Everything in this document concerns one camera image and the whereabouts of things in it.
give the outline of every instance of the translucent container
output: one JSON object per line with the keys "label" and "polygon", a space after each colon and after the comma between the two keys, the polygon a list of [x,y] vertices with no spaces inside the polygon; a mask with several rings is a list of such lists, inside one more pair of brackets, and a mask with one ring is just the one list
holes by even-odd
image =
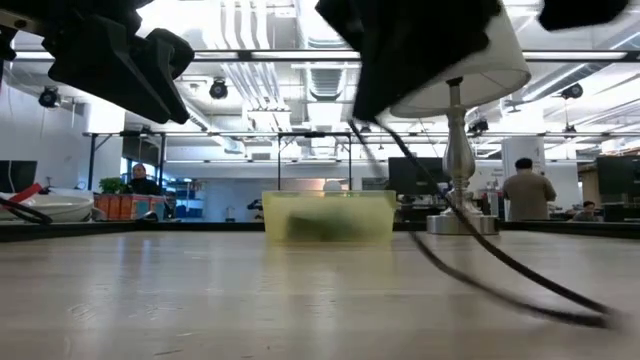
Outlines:
{"label": "translucent container", "polygon": [[390,242],[394,191],[262,193],[271,242]]}

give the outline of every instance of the man in tan shirt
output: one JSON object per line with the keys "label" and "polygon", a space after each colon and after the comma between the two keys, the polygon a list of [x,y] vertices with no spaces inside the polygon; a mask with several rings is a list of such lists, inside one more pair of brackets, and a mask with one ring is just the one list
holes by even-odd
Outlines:
{"label": "man in tan shirt", "polygon": [[549,179],[533,171],[533,161],[516,161],[517,174],[508,178],[502,187],[509,204],[509,221],[547,220],[547,202],[556,199],[556,191]]}

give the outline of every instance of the lamp base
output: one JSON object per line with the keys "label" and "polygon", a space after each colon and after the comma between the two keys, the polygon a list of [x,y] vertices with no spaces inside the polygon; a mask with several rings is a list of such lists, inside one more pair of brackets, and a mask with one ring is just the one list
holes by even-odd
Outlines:
{"label": "lamp base", "polygon": [[[480,234],[498,234],[498,219],[495,216],[467,214],[467,218]],[[433,235],[471,235],[453,214],[428,216],[427,232]]]}

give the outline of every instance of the wooden table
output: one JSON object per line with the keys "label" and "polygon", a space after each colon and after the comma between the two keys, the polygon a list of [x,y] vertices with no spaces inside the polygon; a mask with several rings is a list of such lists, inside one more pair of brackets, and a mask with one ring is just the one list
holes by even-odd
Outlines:
{"label": "wooden table", "polygon": [[[505,232],[500,246],[629,314],[625,331],[513,312],[388,247],[269,247],[261,233],[131,233],[0,244],[0,358],[637,360],[640,244]],[[447,261],[538,303],[577,308],[468,238]]]}

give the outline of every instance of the silver lamp stand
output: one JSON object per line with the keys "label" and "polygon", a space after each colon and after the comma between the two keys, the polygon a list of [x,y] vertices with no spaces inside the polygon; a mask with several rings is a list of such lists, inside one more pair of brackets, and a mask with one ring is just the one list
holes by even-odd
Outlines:
{"label": "silver lamp stand", "polygon": [[[463,78],[447,81],[451,107],[447,112],[449,119],[449,141],[442,159],[444,171],[453,182],[453,190],[447,197],[469,219],[471,224],[483,235],[497,234],[496,218],[483,215],[473,205],[473,193],[467,191],[469,178],[476,171],[471,145],[467,140],[464,116],[467,110],[460,101],[460,84]],[[469,235],[467,228],[458,220],[452,209],[442,214],[427,217],[427,231],[439,235]]]}

